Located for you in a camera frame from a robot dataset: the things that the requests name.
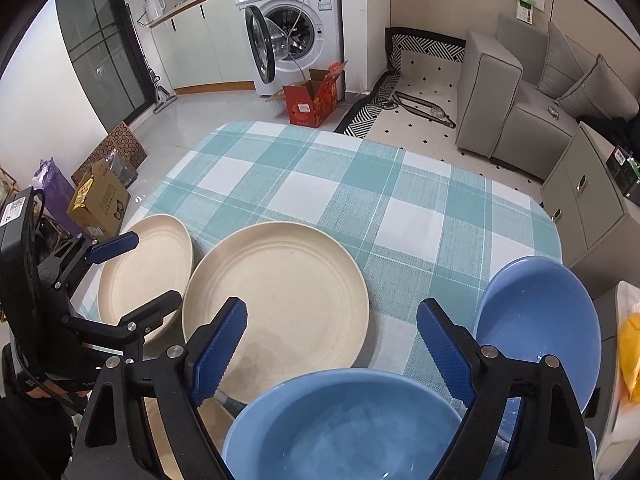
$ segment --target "white cabinet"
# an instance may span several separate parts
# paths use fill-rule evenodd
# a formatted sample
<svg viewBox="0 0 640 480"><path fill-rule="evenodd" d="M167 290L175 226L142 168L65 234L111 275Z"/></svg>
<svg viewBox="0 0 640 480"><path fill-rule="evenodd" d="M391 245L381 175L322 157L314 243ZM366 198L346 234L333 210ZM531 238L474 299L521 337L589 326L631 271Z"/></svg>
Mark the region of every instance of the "white cabinet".
<svg viewBox="0 0 640 480"><path fill-rule="evenodd" d="M164 71L171 85L175 88L176 83L180 80L182 71L180 69L180 60L178 59L178 50L175 43L175 32L171 20L156 25L151 29L151 33L156 42L156 48L162 60Z"/></svg>
<svg viewBox="0 0 640 480"><path fill-rule="evenodd" d="M178 84L171 81L174 88L222 83L218 60L200 6L184 10L168 21L175 26L175 45L181 72Z"/></svg>
<svg viewBox="0 0 640 480"><path fill-rule="evenodd" d="M236 0L207 0L151 32L174 88L253 81L257 75Z"/></svg>
<svg viewBox="0 0 640 480"><path fill-rule="evenodd" d="M244 10L236 0L207 0L202 4L222 81L253 81L257 73L249 48Z"/></svg>
<svg viewBox="0 0 640 480"><path fill-rule="evenodd" d="M200 6L152 29L156 47L174 88L222 83L218 60Z"/></svg>

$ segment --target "yellow package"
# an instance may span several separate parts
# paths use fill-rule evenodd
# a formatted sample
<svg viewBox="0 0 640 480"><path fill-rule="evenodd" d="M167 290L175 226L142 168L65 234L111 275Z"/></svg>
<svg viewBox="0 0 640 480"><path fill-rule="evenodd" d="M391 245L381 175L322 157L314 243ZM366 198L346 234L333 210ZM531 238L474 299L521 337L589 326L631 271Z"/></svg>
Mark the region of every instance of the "yellow package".
<svg viewBox="0 0 640 480"><path fill-rule="evenodd" d="M640 402L640 314L632 314L620 327L618 355L629 401Z"/></svg>
<svg viewBox="0 0 640 480"><path fill-rule="evenodd" d="M74 203L74 209L78 209L79 207L84 207L84 199L86 198L89 190L91 189L91 184L94 183L94 180L90 178L87 180L80 189L78 189L78 194L76 195L76 202Z"/></svg>

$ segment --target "purple bag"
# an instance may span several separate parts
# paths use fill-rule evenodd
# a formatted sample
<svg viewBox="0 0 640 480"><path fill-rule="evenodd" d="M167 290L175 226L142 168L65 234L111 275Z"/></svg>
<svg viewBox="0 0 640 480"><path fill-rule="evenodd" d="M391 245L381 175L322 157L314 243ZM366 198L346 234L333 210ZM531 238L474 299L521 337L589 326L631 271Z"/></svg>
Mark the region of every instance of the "purple bag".
<svg viewBox="0 0 640 480"><path fill-rule="evenodd" d="M40 167L33 175L31 186L33 189L44 190L45 208L63 228L73 236L84 234L78 224L66 214L75 190L56 166L53 158L40 161Z"/></svg>

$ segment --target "floor mat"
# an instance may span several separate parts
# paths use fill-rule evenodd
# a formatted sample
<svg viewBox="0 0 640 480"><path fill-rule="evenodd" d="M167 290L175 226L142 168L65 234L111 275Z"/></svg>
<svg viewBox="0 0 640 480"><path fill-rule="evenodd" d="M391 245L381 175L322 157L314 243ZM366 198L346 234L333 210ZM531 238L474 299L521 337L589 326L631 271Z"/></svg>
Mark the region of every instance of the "floor mat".
<svg viewBox="0 0 640 480"><path fill-rule="evenodd" d="M424 112L426 106L401 99L404 107L383 109L370 127L366 139L403 148L420 155L443 160L459 168L480 174L505 186L528 194L537 202L542 200L542 182L526 173L511 171L489 159L456 147L457 82L462 63L417 52L402 52L402 75L395 92L440 107L453 127L417 116L407 110Z"/></svg>
<svg viewBox="0 0 640 480"><path fill-rule="evenodd" d="M431 32L390 28L389 72L336 129L453 164L542 200L542 181L455 145L458 79L464 41Z"/></svg>
<svg viewBox="0 0 640 480"><path fill-rule="evenodd" d="M381 104L391 97L400 79L403 52L430 54L440 59L462 63L465 55L465 41L414 28L388 28L386 30L388 71L379 79L369 96L353 105L335 129L336 133L359 138L369 133L382 113Z"/></svg>

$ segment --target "red container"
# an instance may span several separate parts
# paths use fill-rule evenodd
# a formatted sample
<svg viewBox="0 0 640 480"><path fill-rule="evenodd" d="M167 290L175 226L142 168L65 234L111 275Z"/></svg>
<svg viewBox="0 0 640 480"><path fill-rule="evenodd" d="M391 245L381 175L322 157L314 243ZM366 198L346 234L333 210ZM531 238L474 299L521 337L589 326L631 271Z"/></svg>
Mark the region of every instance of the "red container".
<svg viewBox="0 0 640 480"><path fill-rule="evenodd" d="M336 82L346 63L335 63L329 70L310 69L308 81L285 86L284 95L289 122L317 128L337 106Z"/></svg>

